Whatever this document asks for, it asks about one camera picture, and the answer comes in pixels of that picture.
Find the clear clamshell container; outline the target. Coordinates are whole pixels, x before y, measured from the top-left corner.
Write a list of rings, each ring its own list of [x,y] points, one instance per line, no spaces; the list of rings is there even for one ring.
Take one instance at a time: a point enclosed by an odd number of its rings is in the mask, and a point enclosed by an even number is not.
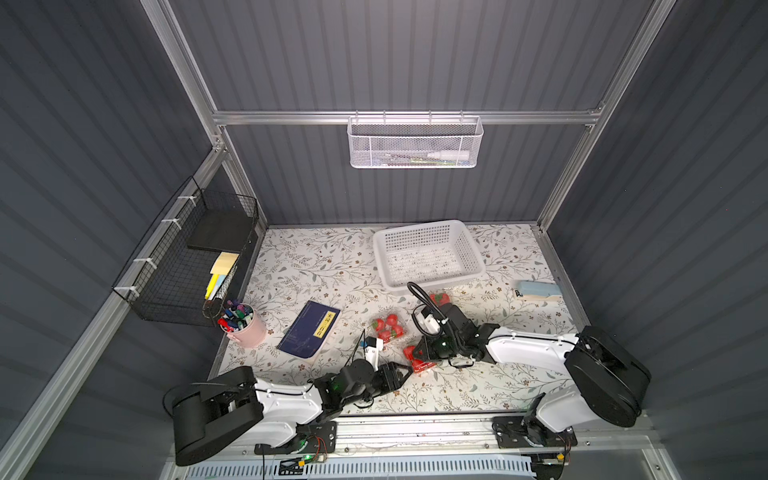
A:
[[[404,329],[404,335],[403,335],[403,336],[401,336],[401,337],[396,337],[396,336],[395,336],[395,334],[394,334],[394,332],[393,332],[393,327],[394,327],[394,326],[390,326],[390,325],[388,325],[388,324],[386,323],[386,318],[387,318],[387,316],[388,316],[388,315],[390,315],[390,314],[395,314],[395,315],[397,315],[397,316],[398,316],[398,324],[397,324],[397,325],[400,325],[400,326],[401,326],[401,327]],[[372,337],[378,337],[378,332],[377,332],[377,331],[375,330],[375,328],[373,327],[373,322],[374,322],[376,319],[382,319],[382,320],[384,320],[384,321],[385,321],[385,323],[386,323],[386,327],[385,327],[383,330],[391,330],[391,331],[392,331],[392,339],[391,339],[390,341],[393,341],[393,340],[398,340],[398,339],[400,339],[400,338],[402,338],[402,337],[405,337],[405,336],[407,335],[407,333],[408,333],[408,331],[407,331],[407,328],[406,328],[406,320],[405,320],[405,314],[404,314],[404,313],[403,313],[401,310],[386,310],[386,311],[384,311],[384,312],[380,312],[380,313],[378,313],[378,314],[374,315],[374,316],[373,316],[373,318],[370,320],[370,322],[369,322],[369,327],[368,327],[368,332],[367,332],[367,334],[368,334],[369,336],[372,336]]]
[[[429,294],[430,303],[437,307],[443,307],[452,303],[450,296],[446,292],[435,292]]]
[[[403,354],[405,358],[408,360],[408,362],[410,363],[410,366],[413,369],[415,374],[420,374],[422,372],[425,372],[437,366],[437,364],[434,362],[427,362],[427,361],[423,361],[418,358],[415,358],[414,357],[415,348],[416,348],[415,345],[410,345],[403,349]]]

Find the white plastic perforated basket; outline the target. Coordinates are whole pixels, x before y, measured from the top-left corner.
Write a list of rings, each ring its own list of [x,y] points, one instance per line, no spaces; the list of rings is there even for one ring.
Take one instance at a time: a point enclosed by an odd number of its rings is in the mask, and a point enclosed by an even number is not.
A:
[[[458,220],[380,230],[373,235],[373,250],[381,283],[392,293],[405,292],[409,282],[440,289],[486,272],[477,242]]]

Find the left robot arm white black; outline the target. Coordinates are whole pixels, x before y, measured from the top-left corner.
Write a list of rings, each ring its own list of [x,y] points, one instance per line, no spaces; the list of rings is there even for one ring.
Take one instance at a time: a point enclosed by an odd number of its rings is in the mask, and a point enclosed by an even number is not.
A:
[[[359,358],[303,386],[263,380],[241,366],[207,382],[173,387],[162,404],[173,422],[175,464],[207,460],[248,432],[258,445],[279,450],[303,440],[310,427],[334,420],[351,404],[370,404],[396,392],[413,373],[408,365],[374,367]]]

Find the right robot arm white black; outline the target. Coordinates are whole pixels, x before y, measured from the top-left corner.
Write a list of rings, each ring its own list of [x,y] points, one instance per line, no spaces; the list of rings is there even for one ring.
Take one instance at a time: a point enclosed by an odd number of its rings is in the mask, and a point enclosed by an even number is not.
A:
[[[587,326],[577,334],[519,332],[498,324],[473,323],[457,306],[427,304],[411,318],[422,338],[413,350],[424,362],[522,364],[567,376],[571,384],[535,397],[520,427],[536,444],[548,434],[597,419],[629,428],[642,413],[652,374],[603,330]]]

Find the dark blue booklet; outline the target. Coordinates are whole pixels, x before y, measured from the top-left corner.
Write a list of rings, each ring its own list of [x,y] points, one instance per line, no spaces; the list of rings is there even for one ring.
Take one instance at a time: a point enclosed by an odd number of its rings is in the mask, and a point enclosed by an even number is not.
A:
[[[283,353],[310,359],[320,350],[341,310],[315,301],[307,301],[287,333],[277,345]]]

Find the light blue sponge block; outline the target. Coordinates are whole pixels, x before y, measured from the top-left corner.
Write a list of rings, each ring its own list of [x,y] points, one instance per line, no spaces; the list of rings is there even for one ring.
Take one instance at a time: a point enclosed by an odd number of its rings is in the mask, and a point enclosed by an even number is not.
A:
[[[514,290],[517,297],[525,299],[546,299],[562,296],[562,291],[556,283],[519,281]]]

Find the pink cup with markers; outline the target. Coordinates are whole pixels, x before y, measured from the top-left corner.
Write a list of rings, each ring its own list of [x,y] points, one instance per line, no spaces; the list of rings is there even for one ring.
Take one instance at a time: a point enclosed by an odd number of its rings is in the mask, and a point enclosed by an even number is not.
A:
[[[267,327],[261,317],[248,304],[227,300],[216,319],[227,338],[244,349],[259,346],[267,337]]]

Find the yellow sticky notes pad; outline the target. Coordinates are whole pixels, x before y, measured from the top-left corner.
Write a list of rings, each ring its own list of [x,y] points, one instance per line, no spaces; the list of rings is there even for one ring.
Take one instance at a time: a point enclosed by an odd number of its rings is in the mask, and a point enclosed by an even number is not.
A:
[[[216,297],[238,258],[239,255],[235,253],[221,252],[219,254],[210,270],[211,278],[206,287],[206,300],[213,300]]]

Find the white marker in basket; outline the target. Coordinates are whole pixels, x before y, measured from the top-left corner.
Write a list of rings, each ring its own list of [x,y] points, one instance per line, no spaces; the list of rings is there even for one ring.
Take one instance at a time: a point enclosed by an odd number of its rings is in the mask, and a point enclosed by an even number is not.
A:
[[[462,150],[441,150],[427,153],[426,158],[431,162],[459,164],[470,162],[472,154]]]

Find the black notebook in basket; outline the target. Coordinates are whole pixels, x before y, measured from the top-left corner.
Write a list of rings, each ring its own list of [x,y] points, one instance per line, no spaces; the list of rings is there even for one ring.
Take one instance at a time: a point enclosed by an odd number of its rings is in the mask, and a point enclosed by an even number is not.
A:
[[[190,249],[239,253],[253,230],[254,218],[243,211],[206,210],[187,240]]]

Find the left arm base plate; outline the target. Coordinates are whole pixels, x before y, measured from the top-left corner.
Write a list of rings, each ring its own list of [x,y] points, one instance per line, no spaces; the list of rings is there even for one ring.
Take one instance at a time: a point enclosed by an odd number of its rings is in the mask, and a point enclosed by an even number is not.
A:
[[[280,455],[280,454],[330,454],[335,452],[338,423],[328,421],[324,423],[312,423],[299,425],[296,433],[278,447],[267,444],[256,444],[256,455]]]

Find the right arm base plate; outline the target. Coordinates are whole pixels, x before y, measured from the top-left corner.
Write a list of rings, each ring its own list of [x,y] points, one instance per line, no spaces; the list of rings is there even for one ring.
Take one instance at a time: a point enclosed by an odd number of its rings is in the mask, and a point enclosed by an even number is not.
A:
[[[560,448],[570,449],[578,445],[571,427],[562,432],[548,430],[538,420],[524,415],[495,416],[491,419],[492,431],[499,448]]]

